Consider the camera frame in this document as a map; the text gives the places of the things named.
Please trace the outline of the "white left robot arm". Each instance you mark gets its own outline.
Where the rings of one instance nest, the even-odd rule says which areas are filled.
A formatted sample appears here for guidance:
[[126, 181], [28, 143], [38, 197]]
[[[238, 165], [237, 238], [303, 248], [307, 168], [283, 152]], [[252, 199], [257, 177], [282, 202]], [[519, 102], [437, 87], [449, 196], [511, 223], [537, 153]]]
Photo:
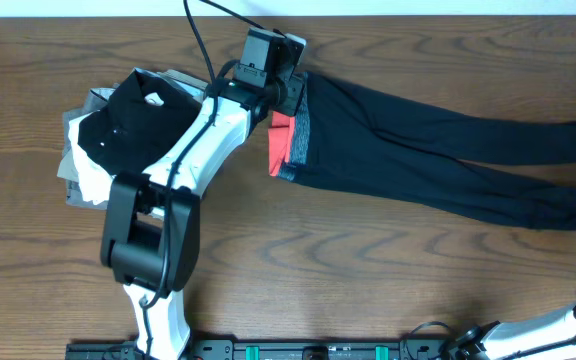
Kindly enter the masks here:
[[269, 112], [296, 113], [306, 46], [290, 33], [250, 28], [241, 58], [215, 74], [198, 117], [170, 151], [144, 173], [114, 179], [100, 257], [129, 296], [139, 335], [88, 358], [181, 358], [191, 334], [183, 289], [199, 257], [203, 194]]

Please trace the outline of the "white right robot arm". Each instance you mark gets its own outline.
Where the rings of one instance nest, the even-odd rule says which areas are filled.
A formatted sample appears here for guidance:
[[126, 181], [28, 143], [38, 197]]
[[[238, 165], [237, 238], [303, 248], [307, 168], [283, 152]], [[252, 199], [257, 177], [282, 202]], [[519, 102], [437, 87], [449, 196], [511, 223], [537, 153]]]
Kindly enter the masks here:
[[520, 322], [475, 326], [452, 341], [447, 359], [576, 359], [576, 303]]

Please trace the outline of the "black leggings with red waistband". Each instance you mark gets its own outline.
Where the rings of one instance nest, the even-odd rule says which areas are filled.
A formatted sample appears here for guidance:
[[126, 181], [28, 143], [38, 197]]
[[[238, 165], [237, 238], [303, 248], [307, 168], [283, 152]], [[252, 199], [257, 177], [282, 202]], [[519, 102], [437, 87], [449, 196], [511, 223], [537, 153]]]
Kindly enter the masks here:
[[480, 118], [316, 73], [305, 80], [295, 115], [272, 118], [271, 176], [497, 225], [576, 230], [576, 186], [512, 173], [576, 163], [576, 121]]

